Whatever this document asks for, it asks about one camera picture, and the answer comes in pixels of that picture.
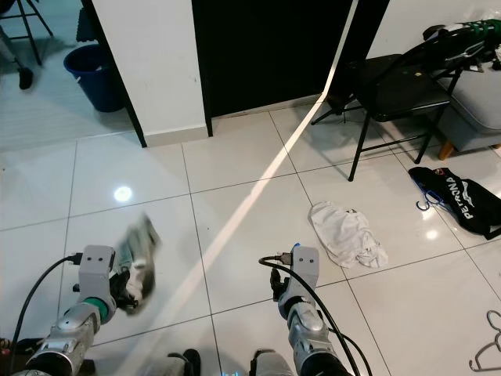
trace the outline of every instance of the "blue bucket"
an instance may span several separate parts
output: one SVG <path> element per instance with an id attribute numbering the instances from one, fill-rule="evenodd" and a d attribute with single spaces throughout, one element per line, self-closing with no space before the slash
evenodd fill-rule
<path id="1" fill-rule="evenodd" d="M 64 58 L 64 67 L 77 79 L 97 111 L 114 112 L 124 108 L 100 45 L 85 45 L 70 52 Z"/>

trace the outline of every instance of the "white wall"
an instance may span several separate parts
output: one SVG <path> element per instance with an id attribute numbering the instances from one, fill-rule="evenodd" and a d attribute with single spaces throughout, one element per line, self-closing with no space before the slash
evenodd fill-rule
<path id="1" fill-rule="evenodd" d="M 427 27 L 477 20 L 484 9 L 501 12 L 501 0 L 390 0 L 369 57 L 404 53 L 423 41 Z"/>
<path id="2" fill-rule="evenodd" d="M 178 142 L 185 129 L 189 138 L 207 136 L 191 1 L 94 6 L 148 144 L 154 136 Z"/>

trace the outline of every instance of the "gray couch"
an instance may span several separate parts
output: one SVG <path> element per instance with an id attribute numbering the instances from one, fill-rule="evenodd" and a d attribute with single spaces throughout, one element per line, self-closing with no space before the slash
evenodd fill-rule
<path id="1" fill-rule="evenodd" d="M 448 140 L 441 159 L 454 147 L 465 151 L 501 143 L 501 70 L 493 70 L 490 63 L 484 70 L 463 72 L 458 80 L 451 106 L 438 124 Z"/>

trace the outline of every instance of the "wooden couch leg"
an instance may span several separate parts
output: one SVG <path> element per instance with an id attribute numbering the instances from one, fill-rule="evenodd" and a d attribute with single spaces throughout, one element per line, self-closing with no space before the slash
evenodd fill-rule
<path id="1" fill-rule="evenodd" d="M 451 155 L 453 151 L 454 151 L 454 145 L 449 140 L 447 140 L 442 149 L 440 150 L 438 159 L 441 161 L 447 159 L 447 157 Z"/>

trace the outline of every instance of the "white cloth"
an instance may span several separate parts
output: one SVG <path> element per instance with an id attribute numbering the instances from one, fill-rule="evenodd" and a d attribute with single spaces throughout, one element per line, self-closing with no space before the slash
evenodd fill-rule
<path id="1" fill-rule="evenodd" d="M 350 268 L 358 261 L 378 268 L 388 263 L 388 256 L 374 239 L 364 214 L 322 201 L 313 206 L 310 220 L 327 255 L 339 266 Z"/>

